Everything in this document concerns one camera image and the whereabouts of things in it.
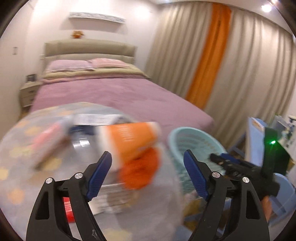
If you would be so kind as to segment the person's right hand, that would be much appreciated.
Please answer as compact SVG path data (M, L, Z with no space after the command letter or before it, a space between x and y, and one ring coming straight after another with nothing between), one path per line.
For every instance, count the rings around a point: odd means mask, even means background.
M271 214L273 212L272 210L272 203L271 201L269 200L269 196L265 196L262 201L261 201L261 205L262 205L262 208L263 208L263 212L264 212L264 215L265 215L265 218L266 218L266 221L269 222L270 220L270 217L271 217Z

